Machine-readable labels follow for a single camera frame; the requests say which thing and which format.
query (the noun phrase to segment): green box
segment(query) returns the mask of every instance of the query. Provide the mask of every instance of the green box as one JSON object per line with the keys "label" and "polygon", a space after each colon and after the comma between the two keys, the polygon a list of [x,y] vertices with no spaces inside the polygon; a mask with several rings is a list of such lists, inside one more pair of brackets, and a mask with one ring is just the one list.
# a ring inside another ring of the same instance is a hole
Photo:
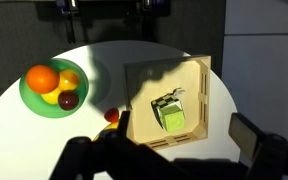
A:
{"label": "green box", "polygon": [[180,130],[185,127],[183,111],[177,106],[167,106],[159,109],[161,113],[162,125],[166,131]]}

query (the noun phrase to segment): round table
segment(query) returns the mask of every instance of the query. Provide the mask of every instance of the round table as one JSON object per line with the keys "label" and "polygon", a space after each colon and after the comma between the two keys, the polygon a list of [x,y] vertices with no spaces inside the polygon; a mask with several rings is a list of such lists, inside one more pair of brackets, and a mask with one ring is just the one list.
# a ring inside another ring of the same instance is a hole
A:
{"label": "round table", "polygon": [[[123,63],[188,56],[185,52],[142,41],[112,41],[73,49],[56,56],[78,64],[90,88],[74,114],[49,119],[23,103],[19,80],[0,97],[0,179],[48,179],[66,142],[75,136],[94,138],[107,124],[106,110],[125,110]],[[240,150],[228,135],[234,101],[222,81],[211,72],[208,138],[158,150],[174,158],[221,158],[238,161]],[[105,174],[97,178],[107,178]]]}

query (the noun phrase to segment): dark background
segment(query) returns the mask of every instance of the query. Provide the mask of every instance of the dark background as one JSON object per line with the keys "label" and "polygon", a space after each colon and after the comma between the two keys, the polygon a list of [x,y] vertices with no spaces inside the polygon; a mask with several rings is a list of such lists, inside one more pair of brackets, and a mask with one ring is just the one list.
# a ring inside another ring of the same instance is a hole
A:
{"label": "dark background", "polygon": [[[225,0],[170,1],[170,14],[151,21],[149,40],[189,54],[212,55],[212,69],[221,76]],[[74,20],[76,43],[69,44],[55,2],[0,2],[0,95],[33,64],[73,48],[111,40],[147,40],[132,4],[80,5],[81,17]]]}

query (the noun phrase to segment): wooden box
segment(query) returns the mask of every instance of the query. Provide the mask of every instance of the wooden box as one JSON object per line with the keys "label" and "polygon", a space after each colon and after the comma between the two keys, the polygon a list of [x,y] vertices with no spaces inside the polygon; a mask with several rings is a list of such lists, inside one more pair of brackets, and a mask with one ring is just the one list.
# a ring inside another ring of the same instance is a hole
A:
{"label": "wooden box", "polygon": [[[127,108],[131,111],[127,136],[152,149],[207,138],[210,56],[188,56],[124,65]],[[185,126],[168,132],[157,121],[152,101],[175,89],[181,102]]]}

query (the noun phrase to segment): green bowl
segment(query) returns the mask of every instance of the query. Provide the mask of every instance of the green bowl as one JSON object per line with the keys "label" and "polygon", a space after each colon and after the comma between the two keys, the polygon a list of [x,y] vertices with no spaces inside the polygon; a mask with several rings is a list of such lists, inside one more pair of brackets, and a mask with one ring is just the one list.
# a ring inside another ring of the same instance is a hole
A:
{"label": "green bowl", "polygon": [[88,92],[89,83],[84,71],[77,64],[65,59],[52,59],[40,64],[47,65],[56,72],[63,69],[73,70],[80,80],[78,87],[74,90],[79,97],[79,103],[74,109],[69,111],[63,110],[58,104],[46,103],[40,94],[35,93],[28,87],[25,79],[26,74],[24,74],[20,80],[20,94],[25,105],[34,113],[47,118],[62,118],[76,112],[82,106]]}

